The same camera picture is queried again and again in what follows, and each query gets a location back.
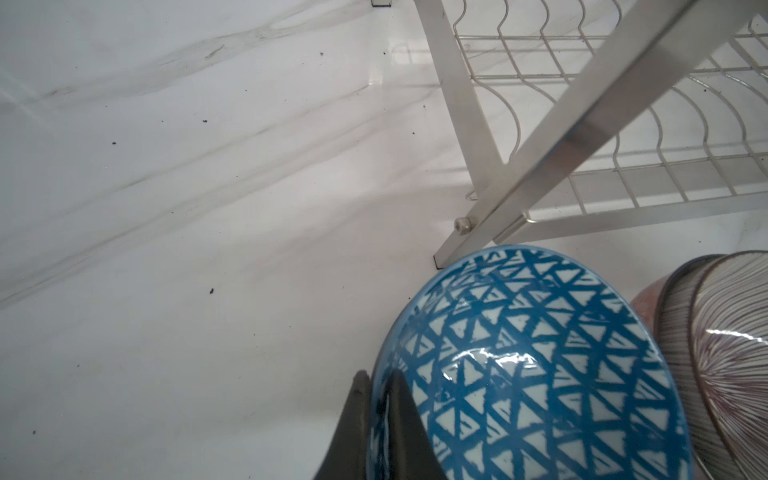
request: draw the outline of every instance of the marble surface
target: marble surface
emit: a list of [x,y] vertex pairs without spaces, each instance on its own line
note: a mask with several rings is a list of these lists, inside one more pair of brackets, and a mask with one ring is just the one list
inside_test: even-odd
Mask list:
[[[309,478],[469,208],[413,3],[3,2],[0,45],[0,478]],[[632,297],[750,218],[538,244]]]

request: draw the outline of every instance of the ceramic bowl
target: ceramic bowl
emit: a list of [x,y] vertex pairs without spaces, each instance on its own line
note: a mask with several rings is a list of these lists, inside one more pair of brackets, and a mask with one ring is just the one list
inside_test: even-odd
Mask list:
[[649,332],[559,253],[483,250],[409,303],[372,376],[372,480],[389,477],[394,369],[447,478],[690,478],[680,400]]
[[713,478],[765,478],[768,253],[735,253],[688,273],[658,326],[703,467]]

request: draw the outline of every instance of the striped ceramic bowl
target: striped ceramic bowl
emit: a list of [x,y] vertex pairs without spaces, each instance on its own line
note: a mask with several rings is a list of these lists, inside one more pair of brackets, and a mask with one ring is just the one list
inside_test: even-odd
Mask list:
[[658,341],[715,479],[768,472],[768,252],[710,260],[670,287]]

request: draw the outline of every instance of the blue patterned bowl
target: blue patterned bowl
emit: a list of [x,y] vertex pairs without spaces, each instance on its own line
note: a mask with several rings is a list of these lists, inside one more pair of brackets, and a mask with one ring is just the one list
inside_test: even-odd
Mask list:
[[649,332],[551,250],[474,253],[403,310],[373,372],[369,480],[389,477],[392,369],[447,478],[691,478],[683,410]]

